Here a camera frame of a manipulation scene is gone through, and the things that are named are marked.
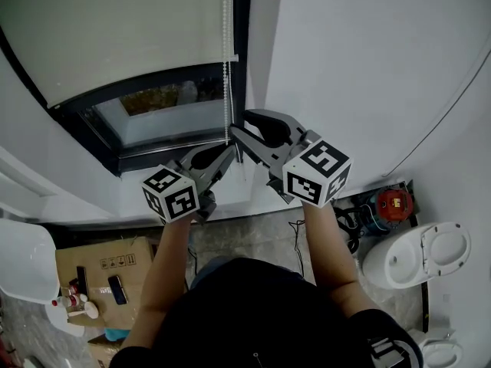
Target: roller blind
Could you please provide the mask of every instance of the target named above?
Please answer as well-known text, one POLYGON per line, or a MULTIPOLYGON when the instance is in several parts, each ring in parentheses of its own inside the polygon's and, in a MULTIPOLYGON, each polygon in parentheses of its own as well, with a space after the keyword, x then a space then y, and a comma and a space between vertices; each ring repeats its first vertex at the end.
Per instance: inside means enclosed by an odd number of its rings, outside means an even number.
POLYGON ((49 106, 222 61, 222 0, 0 0, 0 25, 49 106))

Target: cable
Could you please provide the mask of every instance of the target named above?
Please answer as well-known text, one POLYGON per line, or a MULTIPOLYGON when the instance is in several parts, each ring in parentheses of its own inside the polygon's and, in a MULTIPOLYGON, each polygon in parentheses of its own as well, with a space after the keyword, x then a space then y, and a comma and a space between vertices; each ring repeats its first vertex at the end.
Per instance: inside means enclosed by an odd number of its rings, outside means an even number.
POLYGON ((375 217, 374 217, 374 213, 371 212, 371 207, 367 204, 367 203, 364 203, 363 205, 361 205, 360 207, 363 207, 364 205, 366 205, 368 207, 368 210, 370 210, 370 215, 371 215, 371 218, 372 220, 375 222, 375 225, 382 231, 382 232, 388 232, 387 229, 383 229, 381 228, 378 224, 377 224, 377 221, 375 220, 375 217))
POLYGON ((344 230, 348 233, 349 240, 346 242, 350 253, 354 254, 358 248, 360 247, 360 237, 361 234, 361 224, 356 222, 351 217, 352 213, 361 212, 360 209, 352 208, 352 209, 340 209, 338 207, 333 207, 334 214, 336 215, 336 220, 338 221, 338 226, 341 230, 344 230))
POLYGON ((223 119, 225 125, 225 144, 229 144, 229 102, 228 102, 228 76, 227 76, 227 7, 229 0, 223 0, 222 2, 222 56, 223 56, 223 119))
POLYGON ((196 255, 195 251, 191 249, 190 246, 187 247, 187 251, 191 256, 194 258, 194 275, 198 275, 198 256, 196 255))
POLYGON ((416 145, 416 147, 414 147, 409 154, 407 154, 404 159, 402 161, 400 161, 389 173, 386 173, 384 175, 382 175, 382 177, 387 177, 389 176, 395 169, 397 169, 406 159, 408 159, 412 153, 414 153, 416 151, 416 149, 421 145, 422 142, 424 142, 426 140, 426 138, 431 135, 431 133, 441 124, 441 122, 443 121, 443 119, 445 117, 447 117, 448 113, 450 113, 450 111, 453 109, 453 107, 455 107, 457 105, 457 103, 460 101, 460 98, 462 98, 462 96, 466 93, 467 89, 469 88, 469 86, 474 82, 474 79, 476 79, 478 73, 481 71, 481 69, 483 68, 484 64, 486 63, 489 55, 491 54, 491 49, 488 51, 488 53, 486 54, 486 56, 484 57, 484 60, 483 62, 481 63, 481 65, 479 66, 479 68, 477 68, 477 71, 476 73, 473 75, 473 77, 471 78, 470 82, 464 87, 464 89, 462 90, 462 93, 460 93, 460 95, 457 97, 457 99, 452 103, 452 105, 450 106, 449 110, 443 115, 443 117, 440 119, 440 121, 438 121, 438 123, 431 129, 431 131, 416 145))
POLYGON ((227 59, 229 65, 229 96, 230 96, 230 116, 232 123, 235 123, 233 114, 233 94, 232 94, 232 0, 229 0, 227 11, 227 59))
POLYGON ((298 248, 298 232, 300 229, 301 225, 305 224, 304 219, 299 219, 297 222, 289 222, 288 223, 292 229, 295 232, 295 251, 297 252, 298 256, 298 264, 300 266, 300 274, 302 275, 302 278, 304 277, 304 261, 302 260, 302 253, 300 252, 300 248, 298 248))

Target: bottle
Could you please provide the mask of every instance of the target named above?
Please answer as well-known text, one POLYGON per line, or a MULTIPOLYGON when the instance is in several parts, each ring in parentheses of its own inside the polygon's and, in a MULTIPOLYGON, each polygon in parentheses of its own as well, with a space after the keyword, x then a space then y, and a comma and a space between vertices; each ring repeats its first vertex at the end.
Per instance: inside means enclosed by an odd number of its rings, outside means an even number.
POLYGON ((78 286, 76 284, 70 285, 68 292, 70 294, 78 294, 78 286))
POLYGON ((80 298, 76 294, 71 294, 70 296, 61 296, 56 300, 51 302, 55 307, 76 307, 80 303, 80 298))

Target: white sink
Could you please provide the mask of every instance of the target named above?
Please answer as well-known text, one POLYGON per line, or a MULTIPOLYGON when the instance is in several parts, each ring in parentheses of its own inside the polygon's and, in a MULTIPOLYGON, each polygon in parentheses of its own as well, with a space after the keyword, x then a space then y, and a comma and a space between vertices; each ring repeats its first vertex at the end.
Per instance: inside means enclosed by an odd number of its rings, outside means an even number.
POLYGON ((0 289, 21 300, 50 304, 60 289, 54 251, 42 226, 0 219, 0 289))

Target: cardboard box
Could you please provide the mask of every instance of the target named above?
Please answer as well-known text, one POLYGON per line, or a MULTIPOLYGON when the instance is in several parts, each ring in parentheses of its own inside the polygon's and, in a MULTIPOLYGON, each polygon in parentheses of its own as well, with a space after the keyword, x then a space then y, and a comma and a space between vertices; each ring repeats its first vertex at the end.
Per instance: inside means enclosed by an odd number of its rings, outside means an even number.
POLYGON ((89 300, 99 309, 99 318, 70 317, 69 323, 89 327, 129 330, 140 308, 140 295, 152 264, 153 250, 145 237, 109 241, 56 251, 61 291, 68 295, 68 283, 77 277, 77 266, 85 267, 89 300), (118 305, 107 279, 120 278, 127 304, 118 305))
POLYGON ((100 368, 108 368, 110 361, 121 348, 123 340, 110 342, 106 339, 105 335, 100 335, 97 338, 89 340, 87 343, 89 345, 89 351, 96 360, 98 366, 100 368))

